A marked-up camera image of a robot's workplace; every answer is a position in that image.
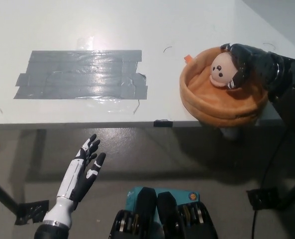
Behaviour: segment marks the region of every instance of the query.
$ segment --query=orange tag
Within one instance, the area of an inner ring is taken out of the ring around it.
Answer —
[[[184,59],[186,63],[190,63],[193,58],[191,57],[191,55],[188,55],[188,56],[185,56]]]

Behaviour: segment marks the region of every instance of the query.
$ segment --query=white robotic hand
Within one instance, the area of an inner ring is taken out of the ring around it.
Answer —
[[[96,180],[106,156],[101,153],[91,169],[85,173],[85,168],[97,157],[94,152],[98,149],[100,140],[95,141],[96,137],[96,134],[92,135],[71,161],[58,191],[56,205],[44,217],[35,239],[68,238],[72,226],[71,213]]]

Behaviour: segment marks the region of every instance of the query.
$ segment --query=black metal bracket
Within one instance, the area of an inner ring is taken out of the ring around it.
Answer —
[[[33,223],[42,222],[49,211],[49,200],[18,204],[0,187],[0,202],[16,215],[15,225],[25,225],[30,219]]]
[[[247,191],[253,210],[285,210],[295,202],[295,186],[280,199],[277,188],[254,189]]]

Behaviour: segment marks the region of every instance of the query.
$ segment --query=white table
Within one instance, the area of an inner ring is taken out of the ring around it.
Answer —
[[[241,0],[0,0],[0,128],[199,125],[179,95],[186,55],[238,42],[295,58],[291,40],[256,11]],[[32,50],[77,50],[81,39],[86,49],[142,50],[137,72],[147,77],[148,96],[134,114],[136,100],[13,99]],[[268,105],[261,123],[274,121],[280,118]]]

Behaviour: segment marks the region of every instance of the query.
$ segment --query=orange plush bowl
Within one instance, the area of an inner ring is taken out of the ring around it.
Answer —
[[[223,51],[220,47],[208,49],[185,66],[180,76],[182,102],[197,120],[213,126],[254,123],[268,101],[255,76],[236,90],[216,88],[209,80],[211,64]]]

